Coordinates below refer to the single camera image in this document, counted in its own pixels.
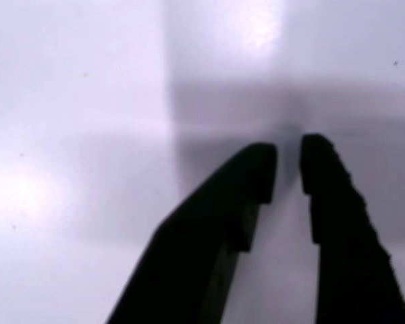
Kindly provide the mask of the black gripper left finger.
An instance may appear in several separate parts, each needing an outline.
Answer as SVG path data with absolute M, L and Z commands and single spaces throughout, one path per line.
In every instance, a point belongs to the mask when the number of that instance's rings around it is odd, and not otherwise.
M 262 142 L 225 162 L 157 228 L 108 321 L 220 323 L 276 167 L 275 145 Z

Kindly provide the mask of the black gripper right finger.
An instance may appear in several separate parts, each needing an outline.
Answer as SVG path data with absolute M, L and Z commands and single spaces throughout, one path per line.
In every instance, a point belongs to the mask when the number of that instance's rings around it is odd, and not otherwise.
M 300 172 L 319 247 L 316 323 L 405 323 L 405 299 L 390 255 L 326 137 L 302 137 Z

